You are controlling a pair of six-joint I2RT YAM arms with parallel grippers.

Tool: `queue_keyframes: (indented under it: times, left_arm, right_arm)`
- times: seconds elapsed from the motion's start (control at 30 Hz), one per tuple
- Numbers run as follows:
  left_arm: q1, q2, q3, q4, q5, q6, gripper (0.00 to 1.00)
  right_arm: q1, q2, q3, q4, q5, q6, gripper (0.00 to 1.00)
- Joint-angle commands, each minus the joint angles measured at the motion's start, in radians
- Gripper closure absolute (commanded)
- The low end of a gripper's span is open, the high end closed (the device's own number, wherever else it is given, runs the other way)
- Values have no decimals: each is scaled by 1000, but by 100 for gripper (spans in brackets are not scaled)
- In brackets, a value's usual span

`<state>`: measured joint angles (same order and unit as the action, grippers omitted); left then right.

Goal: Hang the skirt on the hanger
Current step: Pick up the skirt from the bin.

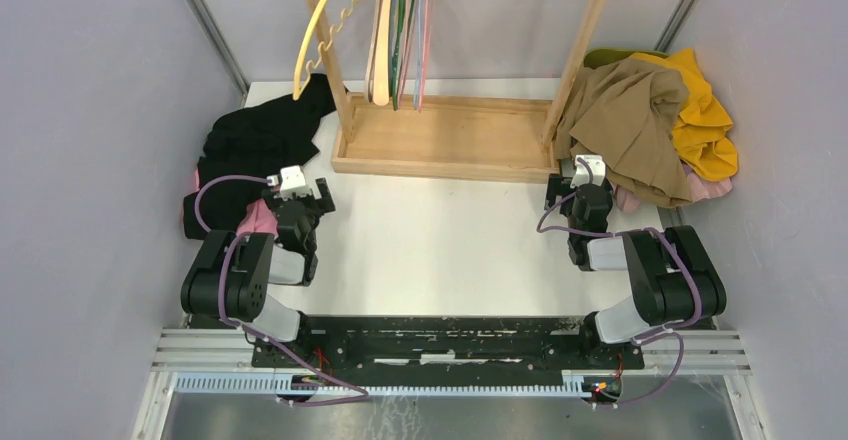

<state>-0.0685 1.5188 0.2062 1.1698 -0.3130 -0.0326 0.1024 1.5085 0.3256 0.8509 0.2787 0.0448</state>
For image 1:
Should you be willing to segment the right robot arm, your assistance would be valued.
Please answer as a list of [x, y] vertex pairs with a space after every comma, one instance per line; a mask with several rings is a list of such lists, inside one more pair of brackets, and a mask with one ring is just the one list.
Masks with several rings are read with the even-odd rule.
[[549, 176], [544, 216], [562, 215], [567, 223], [571, 262], [582, 271], [623, 271], [629, 294], [615, 305], [588, 314], [577, 342], [580, 360], [602, 368], [618, 345], [649, 341], [722, 314], [727, 293], [695, 229], [688, 225], [611, 232], [614, 202], [608, 181], [575, 184]]

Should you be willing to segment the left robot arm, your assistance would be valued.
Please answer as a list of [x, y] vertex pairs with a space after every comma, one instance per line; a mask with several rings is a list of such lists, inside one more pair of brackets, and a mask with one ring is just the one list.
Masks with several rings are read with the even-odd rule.
[[[200, 202], [211, 187], [227, 181], [264, 185], [262, 199], [275, 220], [275, 231], [213, 230], [203, 220]], [[226, 175], [196, 194], [196, 219], [206, 232], [201, 248], [181, 287], [180, 301], [189, 315], [217, 318], [222, 323], [268, 342], [291, 366], [307, 364], [315, 351], [308, 317], [271, 297], [268, 286], [309, 286], [318, 266], [316, 230], [320, 219], [336, 210], [327, 180], [317, 178], [316, 190], [297, 167], [265, 179]]]

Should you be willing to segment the pink wire hanger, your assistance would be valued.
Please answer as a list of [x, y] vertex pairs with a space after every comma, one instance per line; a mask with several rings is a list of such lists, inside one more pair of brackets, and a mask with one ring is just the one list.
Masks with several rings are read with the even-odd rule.
[[[424, 98], [425, 98], [424, 90], [425, 90], [425, 86], [426, 86], [427, 74], [428, 74], [428, 68], [429, 68], [430, 46], [431, 46], [431, 38], [432, 38], [432, 31], [433, 31], [432, 22], [433, 22], [434, 1], [435, 0], [425, 0], [425, 4], [424, 4], [424, 6], [426, 7], [426, 10], [425, 10], [425, 15], [424, 15], [424, 20], [425, 20], [424, 34], [425, 34], [425, 36], [424, 36], [423, 76], [422, 76], [423, 82], [422, 82], [422, 87], [421, 87], [421, 94], [422, 94], [421, 105], [420, 105], [420, 110], [417, 111], [417, 112], [423, 111], [423, 103], [424, 103]], [[418, 10], [418, 7], [416, 8], [416, 16], [415, 16], [413, 26], [412, 26], [412, 29], [411, 29], [411, 36], [410, 36], [411, 46], [410, 46], [409, 54], [408, 54], [408, 58], [407, 58], [407, 66], [405, 68], [407, 78], [406, 78], [406, 82], [405, 82], [405, 87], [402, 90], [403, 95], [401, 96], [401, 99], [405, 95], [407, 82], [409, 81], [409, 78], [410, 78], [409, 71], [412, 71], [414, 73], [414, 84], [415, 84], [415, 75], [416, 75], [415, 70], [416, 70], [416, 63], [417, 63], [417, 20], [416, 20], [417, 10]], [[412, 105], [413, 105], [413, 90], [414, 90], [414, 85], [411, 89]]]

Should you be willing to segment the tan pleated skirt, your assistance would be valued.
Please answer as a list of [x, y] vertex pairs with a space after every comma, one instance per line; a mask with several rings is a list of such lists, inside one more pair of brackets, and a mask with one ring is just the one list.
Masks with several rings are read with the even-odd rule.
[[689, 97], [681, 73], [638, 58], [581, 68], [553, 137], [554, 157], [602, 157], [607, 179], [662, 208], [693, 201], [672, 130]]

